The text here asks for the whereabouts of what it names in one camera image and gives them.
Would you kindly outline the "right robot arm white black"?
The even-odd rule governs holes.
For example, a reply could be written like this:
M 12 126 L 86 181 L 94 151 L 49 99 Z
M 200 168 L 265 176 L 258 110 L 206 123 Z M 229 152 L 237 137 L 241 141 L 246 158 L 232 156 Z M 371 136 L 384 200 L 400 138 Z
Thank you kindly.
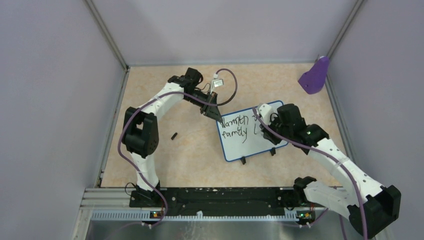
M 297 205 L 319 204 L 347 219 L 367 240 L 399 218 L 400 190 L 394 185 L 384 186 L 365 173 L 319 125 L 306 124 L 295 104 L 273 109 L 263 103 L 252 111 L 264 139 L 274 145 L 285 141 L 302 150 L 343 187 L 336 189 L 310 176 L 299 177 L 293 185 L 293 200 Z

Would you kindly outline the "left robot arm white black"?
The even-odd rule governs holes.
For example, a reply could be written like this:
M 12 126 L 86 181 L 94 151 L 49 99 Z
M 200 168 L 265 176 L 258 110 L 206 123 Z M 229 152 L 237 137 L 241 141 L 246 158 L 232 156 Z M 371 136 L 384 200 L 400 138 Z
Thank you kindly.
M 217 93 L 204 93 L 197 87 L 202 80 L 203 75 L 189 67 L 184 75 L 172 76 L 148 102 L 125 111 L 119 141 L 125 145 L 136 168 L 136 192 L 149 207 L 156 206 L 161 198 L 157 191 L 160 181 L 154 160 L 160 141 L 158 121 L 182 100 L 198 106 L 200 113 L 212 120 L 223 120 L 217 105 Z

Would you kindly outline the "blue framed whiteboard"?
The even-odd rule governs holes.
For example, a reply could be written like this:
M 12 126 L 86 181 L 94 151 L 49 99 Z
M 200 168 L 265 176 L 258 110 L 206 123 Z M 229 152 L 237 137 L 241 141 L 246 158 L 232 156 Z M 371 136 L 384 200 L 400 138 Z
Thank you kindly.
M 226 162 L 274 151 L 288 144 L 281 141 L 275 145 L 264 139 L 251 107 L 224 114 L 222 122 L 217 121 L 216 126 Z

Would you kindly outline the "black marker cap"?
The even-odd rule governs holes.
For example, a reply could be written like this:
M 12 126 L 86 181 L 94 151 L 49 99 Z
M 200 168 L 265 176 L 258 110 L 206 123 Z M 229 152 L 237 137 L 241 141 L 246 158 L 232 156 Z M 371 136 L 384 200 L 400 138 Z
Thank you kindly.
M 174 140 L 175 138 L 176 138 L 176 136 L 178 135 L 178 133 L 177 132 L 175 132 L 173 135 L 172 135 L 172 137 L 171 137 L 171 140 Z

